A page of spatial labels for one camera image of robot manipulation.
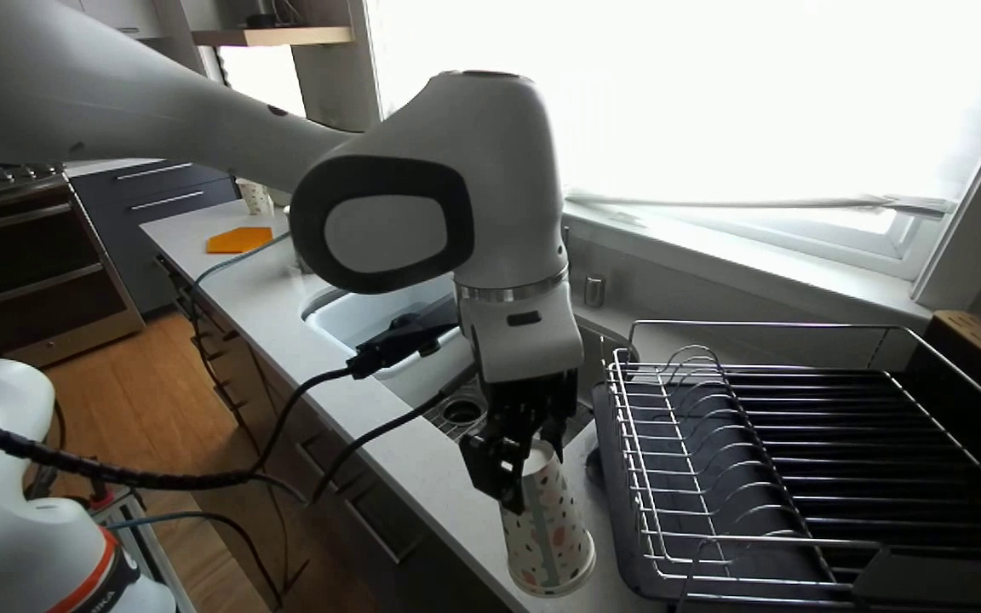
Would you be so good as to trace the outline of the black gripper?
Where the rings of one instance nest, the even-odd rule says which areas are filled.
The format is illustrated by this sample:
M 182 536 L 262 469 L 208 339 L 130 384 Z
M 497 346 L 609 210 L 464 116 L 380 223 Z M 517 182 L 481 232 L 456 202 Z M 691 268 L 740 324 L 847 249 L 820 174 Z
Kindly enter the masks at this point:
M 525 381 L 493 381 L 489 389 L 489 421 L 459 438 L 470 484 L 493 498 L 503 512 L 522 512 L 522 469 L 533 438 L 543 437 L 551 450 L 567 438 L 567 421 L 575 414 L 575 376 L 543 376 Z

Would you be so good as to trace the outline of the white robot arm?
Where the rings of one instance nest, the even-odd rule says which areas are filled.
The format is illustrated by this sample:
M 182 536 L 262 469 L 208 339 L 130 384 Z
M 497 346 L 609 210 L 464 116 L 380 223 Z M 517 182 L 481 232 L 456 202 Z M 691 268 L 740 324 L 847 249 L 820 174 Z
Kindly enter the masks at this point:
M 450 280 L 490 421 L 459 444 L 470 484 L 522 515 L 535 452 L 564 447 L 583 362 L 544 99 L 512 73 L 440 73 L 364 132 L 218 84 L 61 0 L 0 0 L 0 164 L 166 156 L 289 199 L 280 232 L 233 224 L 239 262 L 288 241 L 316 280 L 391 294 Z M 187 489 L 41 444 L 51 381 L 0 357 L 0 613 L 174 613 L 120 537 L 64 498 L 32 502 L 33 464 Z

